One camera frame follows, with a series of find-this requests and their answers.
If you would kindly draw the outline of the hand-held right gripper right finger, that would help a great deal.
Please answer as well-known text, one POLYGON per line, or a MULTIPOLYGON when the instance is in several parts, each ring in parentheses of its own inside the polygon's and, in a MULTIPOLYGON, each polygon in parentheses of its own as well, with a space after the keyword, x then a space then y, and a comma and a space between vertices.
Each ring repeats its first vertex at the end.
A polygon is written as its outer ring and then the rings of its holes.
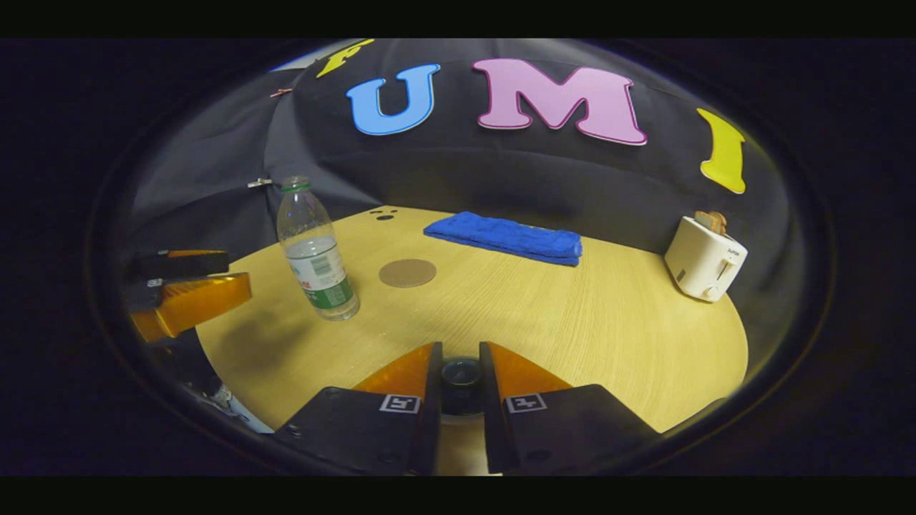
POLYGON ((487 467, 502 475, 603 475, 661 434, 598 384, 572 386, 497 343, 479 345, 487 467))

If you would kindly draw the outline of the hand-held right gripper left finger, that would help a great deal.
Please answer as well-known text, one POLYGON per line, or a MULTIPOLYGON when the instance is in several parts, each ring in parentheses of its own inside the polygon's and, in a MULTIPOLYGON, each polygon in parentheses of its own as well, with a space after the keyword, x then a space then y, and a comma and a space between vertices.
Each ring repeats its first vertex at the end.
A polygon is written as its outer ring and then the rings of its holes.
POLYGON ((276 440, 347 475, 431 475, 443 365, 442 343, 427 343, 355 388, 323 388, 276 431, 276 440))

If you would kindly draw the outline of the clear plastic water bottle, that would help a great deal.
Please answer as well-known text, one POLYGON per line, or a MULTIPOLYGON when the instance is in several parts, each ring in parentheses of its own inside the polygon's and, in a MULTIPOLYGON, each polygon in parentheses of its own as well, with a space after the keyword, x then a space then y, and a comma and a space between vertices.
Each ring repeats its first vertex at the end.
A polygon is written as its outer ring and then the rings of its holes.
POLYGON ((298 286, 325 320, 356 316, 360 301, 349 280, 333 222, 307 176, 282 180, 277 238, 298 286))

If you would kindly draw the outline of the round brown coaster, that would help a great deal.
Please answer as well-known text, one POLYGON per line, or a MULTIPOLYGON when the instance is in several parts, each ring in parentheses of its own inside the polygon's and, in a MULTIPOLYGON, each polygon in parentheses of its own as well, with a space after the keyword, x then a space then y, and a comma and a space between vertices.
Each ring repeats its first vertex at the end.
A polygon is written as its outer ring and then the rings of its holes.
POLYGON ((399 289, 410 289, 429 283, 437 275, 435 264, 428 260, 395 260, 379 270, 382 283, 399 289))

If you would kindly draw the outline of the small white object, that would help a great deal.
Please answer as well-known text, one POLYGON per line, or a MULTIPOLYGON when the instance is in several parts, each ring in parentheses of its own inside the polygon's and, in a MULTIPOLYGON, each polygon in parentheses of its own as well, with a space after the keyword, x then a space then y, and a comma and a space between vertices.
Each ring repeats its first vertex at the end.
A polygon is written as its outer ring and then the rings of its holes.
POLYGON ((216 413, 229 418, 233 423, 245 426, 250 431, 254 431, 254 433, 275 433, 274 429, 263 423, 252 411, 249 411, 249 408, 246 408, 224 383, 220 384, 219 388, 216 388, 213 393, 196 393, 194 397, 200 404, 213 408, 216 413))

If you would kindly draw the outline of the blue folded towel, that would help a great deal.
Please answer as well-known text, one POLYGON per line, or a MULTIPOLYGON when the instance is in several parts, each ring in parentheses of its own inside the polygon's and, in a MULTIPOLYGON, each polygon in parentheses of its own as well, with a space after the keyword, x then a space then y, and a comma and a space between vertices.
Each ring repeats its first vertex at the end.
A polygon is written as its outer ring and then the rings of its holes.
POLYGON ((427 237, 560 266, 578 266, 585 248, 581 235, 512 220, 459 212, 423 229, 427 237))

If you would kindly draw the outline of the white toaster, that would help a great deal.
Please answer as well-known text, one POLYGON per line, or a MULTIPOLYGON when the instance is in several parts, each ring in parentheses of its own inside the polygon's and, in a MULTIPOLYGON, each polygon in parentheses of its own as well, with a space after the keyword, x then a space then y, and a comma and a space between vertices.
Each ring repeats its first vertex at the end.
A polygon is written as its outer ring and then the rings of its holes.
POLYGON ((740 273, 747 254, 729 235, 716 234, 683 216, 662 258, 683 294, 716 303, 740 273))

